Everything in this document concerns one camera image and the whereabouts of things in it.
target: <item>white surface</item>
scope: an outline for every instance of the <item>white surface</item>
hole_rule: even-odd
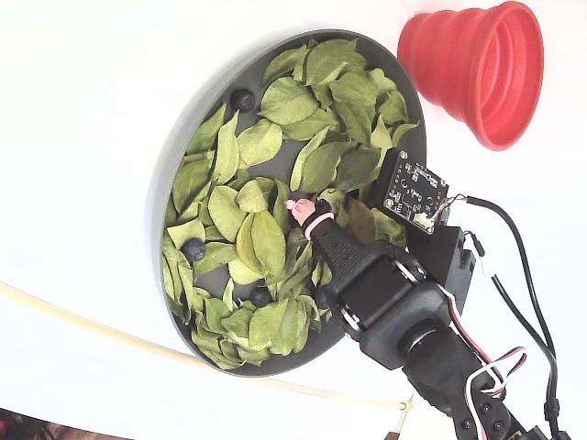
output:
[[[559,354],[561,426],[577,438],[587,391],[577,362],[585,299],[580,221],[587,215],[585,25],[580,1],[527,1],[542,27],[546,69],[535,118],[503,153],[423,101],[428,164],[455,191],[493,200],[516,220]],[[144,224],[162,146],[189,103],[243,54],[313,28],[364,33],[393,52],[405,20],[489,1],[4,1],[0,5],[0,280],[100,323],[188,352],[154,284]],[[505,287],[530,315],[512,238],[494,215],[455,206]],[[547,365],[477,273],[464,319],[493,355],[531,353],[508,407],[540,424]],[[104,340],[0,298],[5,380],[0,407],[140,439],[383,438],[397,419],[356,405],[259,389],[225,375]],[[411,390],[345,339],[279,379],[402,400]],[[236,418],[229,418],[229,407]],[[403,438],[454,438],[448,419],[418,403]]]

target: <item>gray plate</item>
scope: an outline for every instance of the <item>gray plate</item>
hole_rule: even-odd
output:
[[[361,34],[348,32],[346,30],[317,30],[307,32],[296,37],[289,38],[267,50],[258,58],[251,61],[247,67],[245,67],[236,75],[235,80],[217,97],[216,102],[210,108],[208,108],[207,114],[203,120],[206,120],[208,117],[210,117],[220,107],[220,105],[222,105],[222,103],[228,104],[227,118],[231,117],[233,110],[229,105],[230,95],[237,89],[245,88],[255,93],[256,108],[239,116],[237,133],[240,133],[245,128],[254,125],[260,118],[257,113],[260,111],[260,100],[265,92],[265,88],[260,84],[260,80],[263,76],[265,68],[267,67],[267,64],[273,59],[273,57],[280,54],[284,50],[298,48],[302,44],[306,43],[309,39],[315,39],[318,42],[325,41],[327,39],[356,39],[357,51],[366,58],[367,67],[379,67],[383,69],[385,75],[396,82],[398,90],[404,96],[410,120],[420,121],[418,127],[408,131],[402,137],[399,147],[408,151],[410,156],[416,161],[426,165],[426,128],[424,125],[424,116],[422,115],[422,107],[420,106],[420,101],[415,91],[415,87],[412,85],[410,79],[407,76],[407,73],[405,72],[400,62],[384,46],[370,38],[362,36]],[[184,123],[189,125],[190,129],[188,130],[187,128],[183,128],[183,130],[193,133],[201,121],[186,120]],[[249,170],[250,174],[252,176],[261,175],[267,177],[278,177],[283,181],[288,182],[292,168],[294,166],[295,158],[304,145],[305,141],[290,139],[285,140],[282,147],[280,148],[279,153],[273,159],[252,167]],[[183,152],[185,152],[186,147],[187,144],[184,144]],[[161,198],[164,197],[164,200],[166,201],[170,193],[171,185],[167,187],[167,191],[165,193],[156,194],[156,196]],[[162,230],[159,235],[159,255],[161,255],[161,240]],[[157,277],[160,281],[160,289],[163,289],[161,265],[159,265]],[[227,281],[228,270],[225,266],[223,268],[212,270],[211,272],[199,277],[196,284],[207,289],[213,295],[221,297]],[[252,287],[253,285],[237,285],[235,289],[235,296],[243,300],[246,299]],[[165,302],[167,303],[167,295],[163,295],[163,297],[165,297]],[[211,366],[216,368],[216,364],[210,361],[207,357],[203,356],[197,345],[192,342],[191,329],[184,325],[174,315],[172,315],[171,312],[170,317],[172,318],[175,324],[175,328],[182,336],[185,344],[190,347],[190,349],[198,357],[202,358]],[[268,376],[272,374],[283,373],[284,371],[295,369],[302,366],[306,362],[317,358],[333,345],[335,345],[343,335],[344,333],[340,328],[337,327],[334,320],[330,320],[330,322],[327,324],[323,321],[322,332],[317,333],[310,330],[305,348],[300,353],[292,353],[286,357],[274,355],[270,359],[263,362],[260,367],[246,364],[240,368],[232,369],[226,372],[238,376]]]

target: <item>black circuit board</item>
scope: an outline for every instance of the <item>black circuit board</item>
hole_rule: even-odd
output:
[[[434,172],[401,153],[395,162],[384,207],[428,235],[434,233],[431,217],[447,197],[449,186]]]

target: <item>dried leaf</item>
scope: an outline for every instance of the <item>dried leaf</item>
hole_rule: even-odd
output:
[[[268,119],[261,119],[238,135],[238,166],[248,168],[265,162],[277,154],[281,145],[282,128]]]
[[[395,124],[400,121],[407,122],[405,100],[397,90],[392,90],[387,94],[387,99],[377,108],[377,112],[381,113],[386,124]]]
[[[237,195],[238,207],[246,213],[260,213],[269,207],[257,181],[249,181]]]
[[[348,229],[350,229],[353,236],[364,245],[373,243],[377,229],[375,227],[375,217],[371,210],[359,200],[349,198],[347,212],[349,213]]]
[[[169,237],[172,238],[176,248],[181,249],[183,244],[191,238],[199,238],[205,241],[205,231],[202,222],[195,218],[194,220],[167,228]]]
[[[252,315],[253,312],[251,310],[240,307],[228,318],[222,319],[220,324],[238,337],[249,337],[249,322]]]
[[[272,302],[257,309],[250,318],[249,343],[252,346],[269,344],[281,327],[289,300]]]
[[[238,168],[238,141],[235,130],[238,122],[238,110],[230,121],[226,122],[218,131],[218,149],[216,150],[216,165],[212,174],[216,184],[221,185],[232,179]]]
[[[255,214],[250,235],[262,267],[273,275],[281,272],[285,263],[285,237],[268,211]]]
[[[300,48],[289,49],[277,55],[267,65],[261,83],[267,85],[273,78],[292,71],[296,65],[304,62],[307,52],[308,48],[304,44]]]
[[[237,257],[235,246],[228,243],[212,241],[205,244],[204,257],[194,263],[194,274],[202,275],[224,266]]]
[[[303,121],[282,126],[283,133],[291,139],[307,140],[326,127],[332,127],[337,123],[332,115],[318,108],[313,114]]]
[[[312,137],[312,139],[307,144],[305,144],[302,150],[298,153],[295,164],[293,165],[292,176],[290,178],[290,189],[292,191],[297,191],[300,188],[304,162],[308,156],[310,156],[310,154],[312,154],[318,147],[320,147],[324,137],[327,135],[327,131],[328,128],[324,128],[317,135]]]
[[[205,299],[205,321],[212,332],[222,335],[225,329],[220,324],[220,320],[229,316],[230,310],[222,300],[218,298]]]
[[[417,124],[401,124],[399,127],[397,127],[393,132],[392,145],[394,147],[397,147],[400,144],[400,139],[402,138],[404,133],[406,131],[411,130],[412,128],[418,127],[418,124],[420,124],[419,121]]]
[[[375,106],[377,90],[363,74],[349,71],[339,80],[331,82],[328,87],[337,103]]]
[[[228,186],[217,186],[210,194],[208,203],[214,225],[228,241],[235,241],[247,215],[238,207],[237,195],[238,193]]]
[[[260,103],[260,114],[280,126],[302,121],[319,107],[310,89],[293,78],[273,82]]]
[[[300,189],[305,193],[324,190],[335,179],[341,156],[351,148],[349,142],[333,142],[310,154],[304,162]]]
[[[332,109],[345,125],[347,133],[354,140],[369,144],[371,141],[371,122],[375,107],[349,103],[334,103]]]
[[[352,191],[373,181],[381,152],[377,148],[359,148],[345,154],[337,167],[335,187]]]
[[[214,146],[218,130],[224,124],[224,113],[226,110],[227,105],[222,104],[210,119],[200,124],[187,146],[187,154],[206,151]]]
[[[230,277],[236,284],[251,284],[263,278],[262,275],[243,263],[240,258],[235,258],[228,263],[228,273],[230,273]]]

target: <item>red collapsible cup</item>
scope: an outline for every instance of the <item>red collapsible cup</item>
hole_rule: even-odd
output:
[[[418,91],[488,149],[511,147],[530,123],[544,47],[526,5],[418,14],[405,25],[397,54]]]

